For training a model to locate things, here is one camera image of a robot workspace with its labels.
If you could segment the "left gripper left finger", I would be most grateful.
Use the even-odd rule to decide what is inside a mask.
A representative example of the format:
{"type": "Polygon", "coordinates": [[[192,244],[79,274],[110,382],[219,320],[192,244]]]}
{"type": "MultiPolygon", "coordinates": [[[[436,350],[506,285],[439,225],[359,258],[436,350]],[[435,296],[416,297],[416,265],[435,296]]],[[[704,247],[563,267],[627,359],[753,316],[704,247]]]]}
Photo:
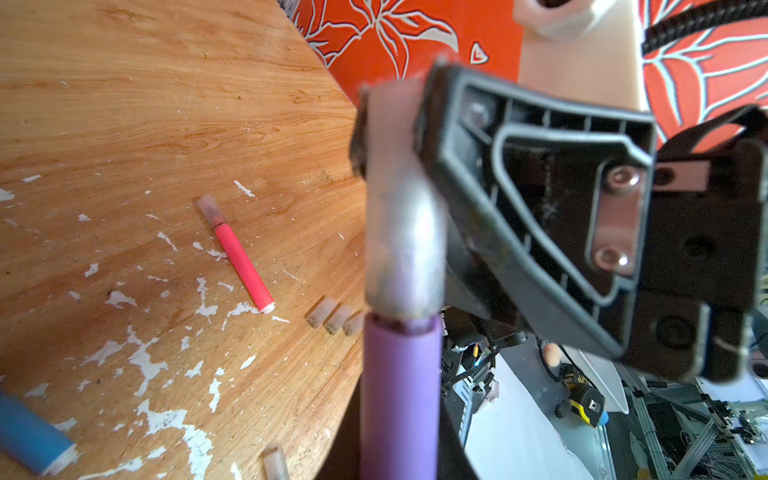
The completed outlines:
{"type": "Polygon", "coordinates": [[[316,480],[360,478],[361,383],[359,378],[316,480]]]}

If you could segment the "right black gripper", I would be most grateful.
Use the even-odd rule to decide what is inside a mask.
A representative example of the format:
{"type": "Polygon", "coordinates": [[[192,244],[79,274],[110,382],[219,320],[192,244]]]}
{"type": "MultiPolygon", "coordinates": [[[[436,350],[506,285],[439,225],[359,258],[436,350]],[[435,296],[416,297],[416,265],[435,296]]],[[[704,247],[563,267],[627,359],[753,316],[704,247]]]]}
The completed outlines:
{"type": "Polygon", "coordinates": [[[759,105],[668,140],[651,199],[650,114],[457,64],[427,76],[417,146],[462,239],[536,334],[669,380],[742,375],[767,259],[759,105]]]}

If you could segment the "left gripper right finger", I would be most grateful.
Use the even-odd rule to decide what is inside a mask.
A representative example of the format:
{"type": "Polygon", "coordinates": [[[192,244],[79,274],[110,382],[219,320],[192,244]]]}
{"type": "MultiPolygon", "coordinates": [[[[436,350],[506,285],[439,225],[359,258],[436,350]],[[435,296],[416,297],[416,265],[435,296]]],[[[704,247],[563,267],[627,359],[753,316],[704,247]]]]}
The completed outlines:
{"type": "Polygon", "coordinates": [[[439,480],[478,480],[446,407],[440,408],[437,478],[439,480]]]}

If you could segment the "purple marker pen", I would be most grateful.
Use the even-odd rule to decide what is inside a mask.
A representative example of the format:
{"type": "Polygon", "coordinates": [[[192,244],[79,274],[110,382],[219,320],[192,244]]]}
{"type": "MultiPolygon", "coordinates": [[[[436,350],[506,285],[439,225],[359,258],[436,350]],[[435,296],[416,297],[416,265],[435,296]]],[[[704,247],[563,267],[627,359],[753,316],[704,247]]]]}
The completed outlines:
{"type": "Polygon", "coordinates": [[[442,325],[406,325],[373,312],[363,328],[360,477],[435,479],[442,325]]]}

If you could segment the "pink marker pen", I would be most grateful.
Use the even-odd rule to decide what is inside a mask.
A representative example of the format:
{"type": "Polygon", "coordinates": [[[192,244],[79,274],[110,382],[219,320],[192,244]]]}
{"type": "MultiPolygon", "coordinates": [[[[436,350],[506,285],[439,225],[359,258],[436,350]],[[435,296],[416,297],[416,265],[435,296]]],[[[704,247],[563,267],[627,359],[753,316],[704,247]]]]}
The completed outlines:
{"type": "Polygon", "coordinates": [[[227,222],[215,199],[203,195],[197,200],[198,207],[214,231],[238,277],[260,313],[271,313],[276,303],[243,245],[227,222]]]}

